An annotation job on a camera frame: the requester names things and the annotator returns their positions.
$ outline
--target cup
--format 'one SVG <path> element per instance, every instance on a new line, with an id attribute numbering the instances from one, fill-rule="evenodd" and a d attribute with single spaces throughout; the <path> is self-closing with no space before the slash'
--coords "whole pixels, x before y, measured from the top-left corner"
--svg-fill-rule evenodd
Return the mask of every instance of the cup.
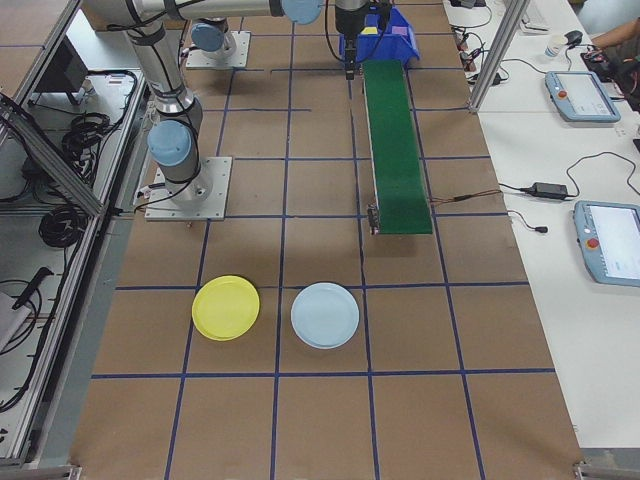
<path id="1" fill-rule="evenodd" d="M 567 39 L 564 35 L 552 35 L 549 39 L 549 43 L 547 44 L 547 48 L 544 51 L 544 54 L 547 57 L 556 57 L 558 56 L 558 53 L 560 53 L 560 50 L 562 50 L 562 47 L 564 47 L 566 44 Z"/>

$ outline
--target conveyor belt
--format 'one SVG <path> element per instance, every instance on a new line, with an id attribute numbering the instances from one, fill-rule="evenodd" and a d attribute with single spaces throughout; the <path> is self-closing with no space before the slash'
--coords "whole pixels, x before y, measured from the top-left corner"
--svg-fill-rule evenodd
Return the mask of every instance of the conveyor belt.
<path id="1" fill-rule="evenodd" d="M 433 233 L 402 65 L 365 62 L 364 80 L 378 233 Z"/>

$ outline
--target robotic arm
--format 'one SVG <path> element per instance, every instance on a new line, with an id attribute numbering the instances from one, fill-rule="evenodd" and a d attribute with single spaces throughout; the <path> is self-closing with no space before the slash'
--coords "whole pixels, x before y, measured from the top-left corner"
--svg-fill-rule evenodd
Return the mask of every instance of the robotic arm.
<path id="1" fill-rule="evenodd" d="M 379 1 L 336 0 L 336 27 L 346 42 L 347 78 L 355 73 L 356 42 L 365 17 L 375 13 Z M 191 31 L 194 42 L 206 55 L 225 56 L 235 48 L 226 17 L 286 15 L 293 22 L 308 24 L 320 14 L 323 0 L 113 0 L 100 4 L 101 13 L 111 22 L 108 29 L 126 32 L 155 94 L 160 122 L 150 131 L 148 144 L 164 174 L 167 192 L 176 205 L 197 208 L 194 204 L 207 199 L 214 183 L 203 172 L 198 155 L 202 106 L 185 86 L 162 18 L 197 20 Z"/>

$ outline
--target yellow plate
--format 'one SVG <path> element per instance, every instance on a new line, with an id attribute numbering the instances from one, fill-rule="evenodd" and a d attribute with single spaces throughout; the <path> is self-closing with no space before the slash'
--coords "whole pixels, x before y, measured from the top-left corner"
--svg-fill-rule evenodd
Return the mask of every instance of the yellow plate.
<path id="1" fill-rule="evenodd" d="M 193 324 L 207 338 L 233 340 L 251 328 L 258 318 L 260 297 L 242 277 L 214 278 L 200 289 L 193 301 Z"/>

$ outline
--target touchscreen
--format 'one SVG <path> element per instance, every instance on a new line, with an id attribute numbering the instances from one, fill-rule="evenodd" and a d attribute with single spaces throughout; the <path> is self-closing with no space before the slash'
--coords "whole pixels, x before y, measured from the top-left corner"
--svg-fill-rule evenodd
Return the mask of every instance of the touchscreen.
<path id="1" fill-rule="evenodd" d="M 590 206 L 606 275 L 640 279 L 640 222 L 630 208 Z"/>
<path id="2" fill-rule="evenodd" d="M 578 115 L 600 116 L 610 115 L 607 102 L 602 97 L 598 86 L 591 75 L 557 74 L 562 87 L 567 92 L 567 99 Z"/>

